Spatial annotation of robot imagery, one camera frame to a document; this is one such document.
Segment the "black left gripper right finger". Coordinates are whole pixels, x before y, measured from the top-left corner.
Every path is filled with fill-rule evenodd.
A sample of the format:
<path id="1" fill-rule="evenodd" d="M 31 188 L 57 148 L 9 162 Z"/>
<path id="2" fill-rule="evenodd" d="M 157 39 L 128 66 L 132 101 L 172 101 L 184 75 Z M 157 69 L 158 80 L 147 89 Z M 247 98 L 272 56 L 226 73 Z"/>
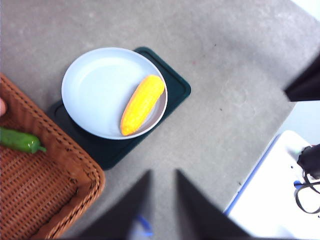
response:
<path id="1" fill-rule="evenodd" d="M 183 240 L 249 240 L 251 236 L 212 204 L 184 175 L 175 171 L 176 207 Z"/>

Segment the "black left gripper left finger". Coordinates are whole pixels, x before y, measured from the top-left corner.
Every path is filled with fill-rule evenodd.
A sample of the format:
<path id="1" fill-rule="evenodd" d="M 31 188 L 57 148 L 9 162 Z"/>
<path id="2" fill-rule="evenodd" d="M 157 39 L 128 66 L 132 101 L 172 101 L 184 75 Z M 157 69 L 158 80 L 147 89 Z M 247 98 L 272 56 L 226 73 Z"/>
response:
<path id="1" fill-rule="evenodd" d="M 110 210 L 76 238 L 78 240 L 150 240 L 151 186 L 153 172 L 147 170 Z"/>

